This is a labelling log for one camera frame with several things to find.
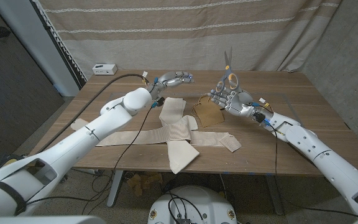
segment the floor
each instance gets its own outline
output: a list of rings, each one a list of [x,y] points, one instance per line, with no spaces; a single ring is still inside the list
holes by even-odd
[[[71,100],[72,98],[65,98],[65,103],[15,153],[30,152]],[[110,175],[111,171],[106,170],[104,174]],[[162,185],[175,177],[172,173],[167,172],[162,175]],[[94,190],[101,190],[109,180],[105,176],[94,181],[95,178],[94,175],[71,170],[68,173],[68,179],[59,184],[52,195],[91,198],[95,194]],[[242,224],[353,223],[356,220],[348,215],[306,210],[285,202],[288,200],[303,207],[351,212],[336,189],[322,177],[278,177],[278,186],[285,199],[283,205],[286,215],[284,216],[276,215],[273,211],[264,176],[223,175],[223,179],[227,190],[232,192],[233,197],[229,197],[229,201],[235,206],[237,219]],[[217,174],[180,174],[175,183],[174,186],[194,184],[209,187],[217,192],[222,190]],[[150,207],[160,194],[161,185],[153,183],[150,189],[144,190],[142,196],[136,197],[124,182],[113,208],[108,208],[106,201],[102,201],[108,195],[108,191],[106,191],[98,201],[89,203],[85,208],[85,214],[88,214],[94,206],[101,202],[91,212],[91,215],[101,217],[106,223],[146,223]],[[85,203],[77,200],[51,199],[45,201],[34,215],[81,215]]]

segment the cloth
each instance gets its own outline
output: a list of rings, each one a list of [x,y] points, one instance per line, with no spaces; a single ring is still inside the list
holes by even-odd
[[[79,130],[88,122],[77,119],[72,125],[73,130]],[[231,152],[241,147],[240,142],[229,133],[215,133],[197,130],[197,121],[192,116],[184,116],[175,124],[168,124],[162,128],[141,131],[132,144],[156,144],[171,140],[190,140],[192,146],[226,147]],[[119,131],[106,137],[96,146],[120,146],[130,144],[138,131]]]
[[[183,116],[186,101],[179,98],[168,97],[160,113],[162,126],[178,122]],[[179,173],[200,153],[185,140],[167,141],[169,167],[174,174]]]
[[[340,2],[40,0],[88,77],[94,62],[120,70],[224,70],[230,46],[233,70],[294,71]]]

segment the scissors blade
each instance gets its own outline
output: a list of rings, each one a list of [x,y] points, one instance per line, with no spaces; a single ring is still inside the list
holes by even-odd
[[[228,59],[226,51],[224,51],[224,60],[226,61],[226,66],[230,66],[231,61]]]
[[[230,54],[229,54],[229,64],[231,66],[231,56],[232,56],[232,53],[233,53],[233,48],[230,47]]]

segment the robot finger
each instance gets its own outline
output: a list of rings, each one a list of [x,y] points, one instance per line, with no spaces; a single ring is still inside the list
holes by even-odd
[[[212,93],[208,93],[208,96],[223,103],[225,103],[227,100],[226,98],[220,97],[219,95],[213,95]]]
[[[212,98],[211,100],[212,102],[216,103],[217,105],[219,105],[220,107],[224,108],[226,106],[226,104],[222,103],[221,101],[215,99],[215,98]]]
[[[230,90],[230,89],[224,87],[222,93],[228,95],[228,94],[230,94],[231,91],[232,91],[232,90]]]
[[[220,96],[220,97],[222,97],[222,98],[227,98],[227,93],[224,93],[224,92],[218,93],[218,92],[215,91],[215,90],[211,90],[211,94],[212,94],[212,95],[215,95],[215,96]]]

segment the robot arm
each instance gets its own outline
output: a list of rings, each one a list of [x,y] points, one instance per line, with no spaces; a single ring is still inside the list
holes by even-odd
[[[236,91],[224,88],[220,93],[212,90],[208,96],[229,113],[251,117],[280,140],[292,144],[323,173],[358,215],[358,170],[320,141],[314,132],[294,119],[267,111],[240,88]]]
[[[152,86],[138,88],[103,106],[101,116],[60,141],[50,149],[0,168],[0,216],[31,215],[62,177],[102,139],[120,130],[147,105],[160,106],[161,91],[181,83],[193,82],[186,72],[168,72]],[[26,167],[35,163],[42,168],[30,173]]]

